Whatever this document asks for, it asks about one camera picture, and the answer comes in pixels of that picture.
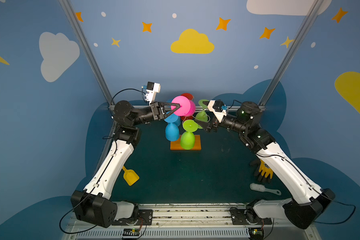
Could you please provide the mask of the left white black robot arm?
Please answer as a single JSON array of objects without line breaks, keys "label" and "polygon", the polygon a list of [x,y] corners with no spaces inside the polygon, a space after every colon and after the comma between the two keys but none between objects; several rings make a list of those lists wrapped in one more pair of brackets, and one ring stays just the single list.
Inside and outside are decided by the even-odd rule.
[{"label": "left white black robot arm", "polygon": [[138,220],[136,204],[110,200],[114,184],[140,141],[141,131],[137,126],[164,120],[180,107],[180,104],[165,102],[153,102],[143,109],[136,109],[128,101],[115,105],[113,119],[117,128],[111,137],[110,150],[91,181],[82,191],[74,191],[71,196],[72,211],[77,220],[103,228],[116,220],[130,224]]}]

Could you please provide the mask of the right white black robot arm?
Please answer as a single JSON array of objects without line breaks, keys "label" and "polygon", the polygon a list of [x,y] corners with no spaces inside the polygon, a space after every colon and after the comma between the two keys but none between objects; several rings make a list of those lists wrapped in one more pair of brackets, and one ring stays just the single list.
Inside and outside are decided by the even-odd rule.
[{"label": "right white black robot arm", "polygon": [[235,116],[228,113],[228,107],[221,100],[203,104],[214,116],[209,122],[196,122],[207,132],[221,127],[238,133],[240,141],[276,174],[292,195],[285,200],[251,202],[246,207],[247,222],[257,224],[262,219],[282,219],[302,230],[307,229],[334,200],[334,192],[321,188],[306,176],[275,138],[261,128],[259,122],[263,112],[256,103],[243,102]]}]

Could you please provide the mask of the pink wine glass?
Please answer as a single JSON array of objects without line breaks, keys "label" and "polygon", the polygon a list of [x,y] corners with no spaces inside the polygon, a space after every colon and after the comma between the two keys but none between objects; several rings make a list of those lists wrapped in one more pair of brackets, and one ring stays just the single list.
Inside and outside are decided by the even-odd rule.
[{"label": "pink wine glass", "polygon": [[189,117],[196,111],[196,105],[193,101],[184,96],[177,96],[172,100],[173,104],[179,104],[180,108],[174,112],[179,117]]}]

